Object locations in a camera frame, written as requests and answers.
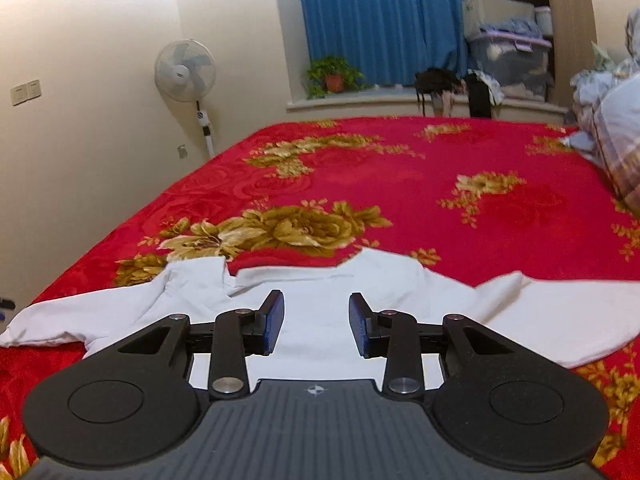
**standing fan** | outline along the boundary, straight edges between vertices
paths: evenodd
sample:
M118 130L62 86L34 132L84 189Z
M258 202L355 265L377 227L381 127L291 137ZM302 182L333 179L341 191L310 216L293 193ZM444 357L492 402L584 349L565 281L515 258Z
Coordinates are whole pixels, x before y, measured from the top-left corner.
M209 157L216 155L211 139L211 123L200 100L209 93L216 80L211 53L194 40L175 41L160 51L156 59L156 86L174 101L195 102L198 123L202 127Z

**flower pot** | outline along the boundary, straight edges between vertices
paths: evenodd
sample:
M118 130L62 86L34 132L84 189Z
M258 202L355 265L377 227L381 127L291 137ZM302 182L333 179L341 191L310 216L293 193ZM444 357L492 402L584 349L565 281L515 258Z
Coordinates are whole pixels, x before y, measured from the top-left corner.
M326 89L334 94L344 92L344 79L341 75L326 75L324 76L324 82L326 83Z

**red bedspread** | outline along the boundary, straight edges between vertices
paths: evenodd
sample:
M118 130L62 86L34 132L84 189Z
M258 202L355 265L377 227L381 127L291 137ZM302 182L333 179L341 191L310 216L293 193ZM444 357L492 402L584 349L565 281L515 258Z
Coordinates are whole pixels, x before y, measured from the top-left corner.
M640 223L561 135L543 124L418 117L271 126L171 186L38 300L143 283L173 259L221 254L232 272L333 266L363 246L471 285L512 270L639 279ZM20 439L24 397L81 355L79 344L0 349L0 480L34 458ZM577 370L609 403L594 461L616 479L640 476L636 355L631 343Z

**green leaves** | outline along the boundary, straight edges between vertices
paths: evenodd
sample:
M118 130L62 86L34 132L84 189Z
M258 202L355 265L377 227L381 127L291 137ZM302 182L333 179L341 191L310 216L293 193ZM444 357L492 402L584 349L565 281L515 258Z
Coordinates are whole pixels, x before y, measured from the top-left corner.
M311 81L308 89L310 99L325 97L329 93L324 85L324 78L328 75L341 75L344 79L345 90L366 88L366 85L360 83L364 79L364 74L349 65L343 56L326 56L314 60L309 70L306 71L306 75Z

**logo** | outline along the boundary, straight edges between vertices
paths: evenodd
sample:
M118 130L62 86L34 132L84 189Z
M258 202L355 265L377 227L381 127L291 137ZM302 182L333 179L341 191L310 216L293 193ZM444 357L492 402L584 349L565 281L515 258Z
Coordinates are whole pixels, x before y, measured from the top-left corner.
M317 397L318 395L324 394L326 389L320 386L320 384L314 384L313 386L308 387L305 391L308 394L311 394L314 397Z

